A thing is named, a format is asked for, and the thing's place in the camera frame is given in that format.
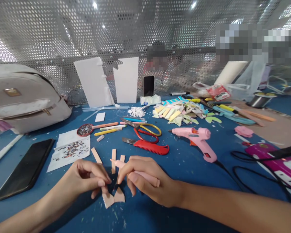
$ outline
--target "person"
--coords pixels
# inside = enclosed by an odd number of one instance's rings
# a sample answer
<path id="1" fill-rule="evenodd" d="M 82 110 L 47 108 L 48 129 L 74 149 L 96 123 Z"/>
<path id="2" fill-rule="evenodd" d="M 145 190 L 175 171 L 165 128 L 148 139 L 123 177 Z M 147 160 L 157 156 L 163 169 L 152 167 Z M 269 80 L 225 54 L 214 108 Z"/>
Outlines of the person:
<path id="1" fill-rule="evenodd" d="M 153 187 L 133 171 L 157 177 L 160 186 Z M 291 233 L 290 203 L 176 181 L 148 157 L 131 156 L 118 174 L 118 183 L 123 182 L 125 177 L 133 196 L 138 188 L 160 205 L 194 211 L 239 232 Z M 107 193 L 106 185 L 110 183 L 102 164 L 77 160 L 42 199 L 0 223 L 0 233 L 40 232 L 57 220 L 81 193 L 92 191 L 94 199 L 100 190 Z"/>

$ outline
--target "smartphone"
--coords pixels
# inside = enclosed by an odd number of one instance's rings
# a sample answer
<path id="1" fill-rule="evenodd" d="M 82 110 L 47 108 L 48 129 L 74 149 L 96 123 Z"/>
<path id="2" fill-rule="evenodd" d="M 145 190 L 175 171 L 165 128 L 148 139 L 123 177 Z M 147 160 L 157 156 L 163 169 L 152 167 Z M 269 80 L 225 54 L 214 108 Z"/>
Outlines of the smartphone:
<path id="1" fill-rule="evenodd" d="M 0 200 L 22 193 L 35 185 L 54 142 L 54 139 L 48 139 L 31 145 L 0 188 Z"/>
<path id="2" fill-rule="evenodd" d="M 154 76 L 143 78 L 143 96 L 153 96 L 154 94 Z"/>

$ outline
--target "blue pen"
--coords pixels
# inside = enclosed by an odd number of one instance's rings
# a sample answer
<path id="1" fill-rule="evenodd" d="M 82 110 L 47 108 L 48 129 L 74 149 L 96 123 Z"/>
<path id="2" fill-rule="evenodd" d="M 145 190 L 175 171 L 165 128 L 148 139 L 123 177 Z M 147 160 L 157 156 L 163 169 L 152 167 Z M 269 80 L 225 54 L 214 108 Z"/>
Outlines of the blue pen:
<path id="1" fill-rule="evenodd" d="M 132 122 L 144 122 L 144 123 L 147 123 L 147 121 L 145 120 L 139 120 L 139 119 L 132 119 L 132 118 L 126 118 L 124 117 L 125 120 L 129 120 L 129 121 L 132 121 Z"/>

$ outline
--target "electrical cord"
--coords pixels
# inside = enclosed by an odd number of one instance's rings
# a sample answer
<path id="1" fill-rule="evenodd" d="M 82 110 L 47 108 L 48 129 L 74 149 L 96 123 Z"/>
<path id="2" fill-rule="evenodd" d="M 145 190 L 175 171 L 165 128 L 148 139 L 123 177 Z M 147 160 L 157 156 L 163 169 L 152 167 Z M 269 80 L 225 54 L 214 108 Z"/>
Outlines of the electrical cord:
<path id="1" fill-rule="evenodd" d="M 281 149 L 281 150 L 279 150 L 280 152 L 279 152 L 279 155 L 277 156 L 277 157 L 273 157 L 273 158 L 267 158 L 267 159 L 256 159 L 256 158 L 253 158 L 251 155 L 249 155 L 249 154 L 247 154 L 247 153 L 244 153 L 244 152 L 241 152 L 241 151 L 232 151 L 231 152 L 231 155 L 233 156 L 233 157 L 235 157 L 236 159 L 238 159 L 238 160 L 241 160 L 241 161 L 244 161 L 244 162 L 262 162 L 262 161 L 273 161 L 273 160 L 280 160 L 280 159 L 283 159 L 283 158 L 287 158 L 287 157 L 290 157 L 291 156 L 291 147 L 289 147 L 289 148 L 285 148 L 285 149 Z M 240 156 L 238 156 L 237 154 L 241 154 L 241 155 L 243 155 L 243 156 L 246 156 L 246 157 L 248 157 L 248 158 L 244 158 L 244 157 L 240 157 Z M 222 168 L 226 173 L 228 173 L 229 174 L 229 176 L 235 181 L 235 183 L 239 186 L 239 188 L 242 190 L 242 191 L 244 191 L 245 192 L 245 190 L 242 188 L 242 186 L 240 185 L 240 183 L 246 188 L 246 189 L 248 189 L 251 193 L 253 193 L 253 194 L 258 194 L 256 191 L 254 191 L 252 188 L 250 188 L 248 185 L 246 185 L 241 179 L 240 179 L 240 177 L 238 176 L 238 174 L 237 174 L 237 170 L 239 170 L 239 169 L 243 169 L 243 170 L 246 170 L 246 171 L 249 171 L 249 172 L 251 172 L 251 173 L 254 173 L 254 174 L 256 174 L 256 175 L 258 175 L 258 176 L 260 176 L 260 177 L 262 177 L 262 178 L 265 178 L 265 179 L 267 179 L 267 180 L 269 180 L 269 181 L 271 181 L 271 182 L 274 182 L 274 183 L 276 183 L 276 184 L 278 184 L 280 187 L 281 187 L 281 189 L 283 190 L 283 192 L 285 193 L 285 195 L 286 195 L 286 198 L 287 198 L 287 200 L 289 201 L 289 202 L 291 202 L 291 194 L 289 193 L 289 191 L 287 190 L 287 189 L 290 189 L 291 190 L 291 187 L 290 186 L 287 186 L 281 179 L 280 179 L 280 177 L 276 174 L 276 173 L 274 173 L 267 165 L 265 165 L 265 164 L 263 164 L 271 173 L 272 173 L 272 175 L 276 178 L 276 180 L 275 179 L 273 179 L 273 178 L 269 178 L 269 177 L 267 177 L 267 176 L 265 176 L 265 175 L 263 175 L 263 174 L 261 174 L 261 173 L 259 173 L 259 172 L 256 172 L 256 171 L 254 171 L 254 170 L 252 170 L 252 169 L 249 169 L 249 168 L 246 168 L 246 167 L 242 167 L 242 166 L 234 166 L 233 168 L 232 168 L 232 170 L 233 170 L 233 174 L 234 174 L 234 176 L 236 177 L 236 179 L 232 176 L 232 174 L 224 167 L 224 165 L 221 163 L 221 162 L 219 162 L 218 160 L 217 161 L 215 161 L 214 162 L 214 164 L 216 164 L 216 165 L 218 165 L 220 168 Z"/>

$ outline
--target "ceiling light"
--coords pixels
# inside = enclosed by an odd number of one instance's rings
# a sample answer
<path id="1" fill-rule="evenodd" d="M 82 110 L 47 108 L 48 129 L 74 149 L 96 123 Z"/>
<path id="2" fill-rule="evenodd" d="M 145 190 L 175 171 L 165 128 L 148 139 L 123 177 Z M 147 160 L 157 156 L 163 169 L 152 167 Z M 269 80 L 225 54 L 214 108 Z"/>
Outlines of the ceiling light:
<path id="1" fill-rule="evenodd" d="M 193 2 L 191 9 L 194 9 L 194 7 L 196 7 L 196 2 Z"/>

